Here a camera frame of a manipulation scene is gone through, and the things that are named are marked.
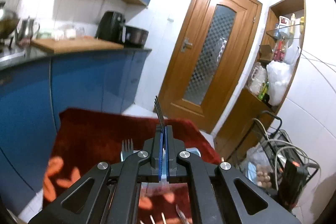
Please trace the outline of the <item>steel kettle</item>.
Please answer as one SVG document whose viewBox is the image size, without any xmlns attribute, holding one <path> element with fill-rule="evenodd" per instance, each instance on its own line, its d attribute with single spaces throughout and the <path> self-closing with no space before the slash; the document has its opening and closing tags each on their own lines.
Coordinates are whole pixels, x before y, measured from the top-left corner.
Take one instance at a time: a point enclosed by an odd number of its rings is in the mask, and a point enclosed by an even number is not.
<svg viewBox="0 0 336 224">
<path fill-rule="evenodd" d="M 36 19 L 28 17 L 21 20 L 21 25 L 15 30 L 15 43 L 19 47 L 30 45 L 33 36 L 40 30 L 41 25 Z"/>
</svg>

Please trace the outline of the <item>grey fork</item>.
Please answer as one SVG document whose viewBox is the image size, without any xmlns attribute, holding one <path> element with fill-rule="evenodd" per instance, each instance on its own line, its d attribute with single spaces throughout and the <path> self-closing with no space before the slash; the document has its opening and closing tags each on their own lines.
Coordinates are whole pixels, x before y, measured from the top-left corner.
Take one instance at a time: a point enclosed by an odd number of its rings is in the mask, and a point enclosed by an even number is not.
<svg viewBox="0 0 336 224">
<path fill-rule="evenodd" d="M 157 117 L 160 122 L 160 125 L 161 125 L 161 132 L 164 134 L 165 133 L 165 119 L 162 114 L 161 105 L 159 104 L 158 96 L 155 96 L 154 108 L 157 113 Z"/>
</svg>

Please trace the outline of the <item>dark rice cooker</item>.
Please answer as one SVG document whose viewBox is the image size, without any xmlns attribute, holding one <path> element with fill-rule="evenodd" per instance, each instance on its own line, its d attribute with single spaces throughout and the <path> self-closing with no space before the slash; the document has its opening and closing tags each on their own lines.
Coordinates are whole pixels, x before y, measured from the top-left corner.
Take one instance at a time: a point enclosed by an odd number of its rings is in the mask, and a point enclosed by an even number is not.
<svg viewBox="0 0 336 224">
<path fill-rule="evenodd" d="M 132 47 L 132 48 L 143 48 L 147 41 L 149 31 L 132 27 L 126 26 L 125 27 L 125 46 Z"/>
</svg>

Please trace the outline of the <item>blue base kitchen cabinet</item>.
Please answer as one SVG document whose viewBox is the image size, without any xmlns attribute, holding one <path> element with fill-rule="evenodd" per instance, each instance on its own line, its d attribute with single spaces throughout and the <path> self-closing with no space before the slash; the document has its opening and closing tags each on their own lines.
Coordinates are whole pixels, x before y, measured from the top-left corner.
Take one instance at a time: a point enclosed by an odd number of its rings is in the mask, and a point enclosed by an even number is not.
<svg viewBox="0 0 336 224">
<path fill-rule="evenodd" d="M 122 113 L 135 99 L 148 50 L 31 54 L 1 63 L 1 198 L 20 214 L 42 189 L 59 114 Z"/>
</svg>

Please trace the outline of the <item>light blue utensil box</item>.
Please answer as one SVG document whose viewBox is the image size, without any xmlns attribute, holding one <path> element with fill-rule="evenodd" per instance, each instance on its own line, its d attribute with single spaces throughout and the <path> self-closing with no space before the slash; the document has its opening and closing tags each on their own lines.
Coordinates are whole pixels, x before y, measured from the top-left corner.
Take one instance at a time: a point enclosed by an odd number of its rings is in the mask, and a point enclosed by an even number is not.
<svg viewBox="0 0 336 224">
<path fill-rule="evenodd" d="M 192 148 L 186 148 L 186 151 L 190 152 L 190 153 L 194 153 L 195 155 L 198 155 L 199 157 L 201 157 L 201 152 L 196 148 L 196 147 L 192 147 Z M 125 151 L 121 151 L 120 152 L 120 159 L 121 161 L 124 161 L 129 155 L 139 152 L 139 150 L 134 150 L 132 153 L 129 152 L 125 152 Z"/>
</svg>

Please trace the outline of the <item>wooden door with glass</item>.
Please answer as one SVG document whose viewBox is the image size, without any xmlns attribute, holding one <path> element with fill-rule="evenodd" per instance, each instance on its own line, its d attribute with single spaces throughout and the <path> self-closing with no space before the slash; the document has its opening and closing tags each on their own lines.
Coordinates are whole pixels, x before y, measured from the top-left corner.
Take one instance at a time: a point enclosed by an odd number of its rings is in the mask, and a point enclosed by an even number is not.
<svg viewBox="0 0 336 224">
<path fill-rule="evenodd" d="M 159 92 L 164 116 L 212 132 L 245 67 L 261 8 L 257 0 L 191 0 Z"/>
</svg>

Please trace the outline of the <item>wooden corner shelf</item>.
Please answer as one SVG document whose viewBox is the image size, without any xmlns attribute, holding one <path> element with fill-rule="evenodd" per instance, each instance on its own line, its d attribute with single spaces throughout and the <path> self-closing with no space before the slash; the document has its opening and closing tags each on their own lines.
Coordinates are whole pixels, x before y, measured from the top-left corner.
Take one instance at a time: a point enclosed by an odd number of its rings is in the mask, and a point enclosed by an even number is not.
<svg viewBox="0 0 336 224">
<path fill-rule="evenodd" d="M 255 63 L 249 71 L 238 98 L 215 138 L 215 149 L 226 160 L 248 130 L 248 123 L 262 111 L 277 115 L 293 82 L 305 35 L 306 0 L 280 0 L 270 6 Z M 269 104 L 266 66 L 271 61 L 287 63 L 292 75 L 278 106 Z"/>
</svg>

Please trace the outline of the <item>black air fryer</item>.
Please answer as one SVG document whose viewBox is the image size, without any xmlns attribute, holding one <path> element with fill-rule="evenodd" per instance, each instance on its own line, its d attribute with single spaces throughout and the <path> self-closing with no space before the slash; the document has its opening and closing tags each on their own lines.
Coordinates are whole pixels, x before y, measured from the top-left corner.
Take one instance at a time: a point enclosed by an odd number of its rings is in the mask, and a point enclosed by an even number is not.
<svg viewBox="0 0 336 224">
<path fill-rule="evenodd" d="M 106 11 L 98 24 L 95 38 L 123 44 L 124 25 L 124 14 L 117 11 Z"/>
</svg>

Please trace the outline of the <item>wooden cutting board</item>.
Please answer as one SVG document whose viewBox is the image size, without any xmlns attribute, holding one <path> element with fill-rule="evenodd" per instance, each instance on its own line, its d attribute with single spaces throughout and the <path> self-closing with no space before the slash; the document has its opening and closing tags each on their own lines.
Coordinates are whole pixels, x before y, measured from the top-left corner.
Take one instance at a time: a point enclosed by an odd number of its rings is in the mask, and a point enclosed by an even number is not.
<svg viewBox="0 0 336 224">
<path fill-rule="evenodd" d="M 48 53 L 71 53 L 86 51 L 120 50 L 123 45 L 95 38 L 34 39 L 31 45 Z"/>
</svg>

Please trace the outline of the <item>white plastic bag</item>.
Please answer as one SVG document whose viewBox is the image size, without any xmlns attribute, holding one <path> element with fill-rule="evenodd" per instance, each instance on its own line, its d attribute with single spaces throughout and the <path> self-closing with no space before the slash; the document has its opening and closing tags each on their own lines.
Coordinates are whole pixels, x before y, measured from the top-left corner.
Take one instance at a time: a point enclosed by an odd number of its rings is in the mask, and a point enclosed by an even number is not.
<svg viewBox="0 0 336 224">
<path fill-rule="evenodd" d="M 266 71 L 269 83 L 269 104 L 278 106 L 289 85 L 292 68 L 287 63 L 273 60 L 266 66 Z"/>
</svg>

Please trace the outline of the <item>wok with steel lid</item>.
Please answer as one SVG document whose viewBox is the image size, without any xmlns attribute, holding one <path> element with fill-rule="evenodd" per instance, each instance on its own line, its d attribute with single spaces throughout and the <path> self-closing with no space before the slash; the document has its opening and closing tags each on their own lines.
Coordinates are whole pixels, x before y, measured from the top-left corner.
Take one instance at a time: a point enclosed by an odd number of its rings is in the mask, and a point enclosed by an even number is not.
<svg viewBox="0 0 336 224">
<path fill-rule="evenodd" d="M 0 3 L 0 39 L 7 39 L 19 23 L 17 13 L 5 8 L 5 4 L 5 2 Z"/>
</svg>

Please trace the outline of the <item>silver fork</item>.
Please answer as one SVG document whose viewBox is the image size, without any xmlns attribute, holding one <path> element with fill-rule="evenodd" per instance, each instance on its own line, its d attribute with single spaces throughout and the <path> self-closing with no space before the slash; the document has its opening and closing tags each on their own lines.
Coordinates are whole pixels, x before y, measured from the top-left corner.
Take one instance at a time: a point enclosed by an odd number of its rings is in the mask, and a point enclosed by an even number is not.
<svg viewBox="0 0 336 224">
<path fill-rule="evenodd" d="M 128 156 L 134 153 L 133 140 L 127 139 L 122 141 L 121 145 L 121 161 L 124 161 Z"/>
</svg>

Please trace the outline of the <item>egg carton in bag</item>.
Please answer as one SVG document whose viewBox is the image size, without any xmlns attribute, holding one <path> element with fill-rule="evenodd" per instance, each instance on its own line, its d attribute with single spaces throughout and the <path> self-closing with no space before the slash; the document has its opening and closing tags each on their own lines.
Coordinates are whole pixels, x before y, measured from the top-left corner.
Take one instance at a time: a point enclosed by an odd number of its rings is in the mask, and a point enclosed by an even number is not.
<svg viewBox="0 0 336 224">
<path fill-rule="evenodd" d="M 247 166 L 245 174 L 250 181 L 264 189 L 272 188 L 272 168 L 269 160 L 260 146 L 252 147 L 247 151 Z"/>
</svg>

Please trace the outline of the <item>red floral plush blanket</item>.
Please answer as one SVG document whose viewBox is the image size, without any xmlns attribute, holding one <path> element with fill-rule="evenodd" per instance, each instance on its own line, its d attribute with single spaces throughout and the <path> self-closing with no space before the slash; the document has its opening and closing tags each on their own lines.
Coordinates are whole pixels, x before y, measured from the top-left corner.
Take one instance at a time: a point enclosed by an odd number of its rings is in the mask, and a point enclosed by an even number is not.
<svg viewBox="0 0 336 224">
<path fill-rule="evenodd" d="M 59 115 L 60 129 L 43 179 L 43 208 L 99 162 L 120 162 L 122 142 L 131 139 L 135 150 L 154 136 L 159 121 L 121 114 L 68 108 Z M 181 223 L 180 209 L 190 222 L 186 184 L 141 191 L 137 223 Z"/>
</svg>

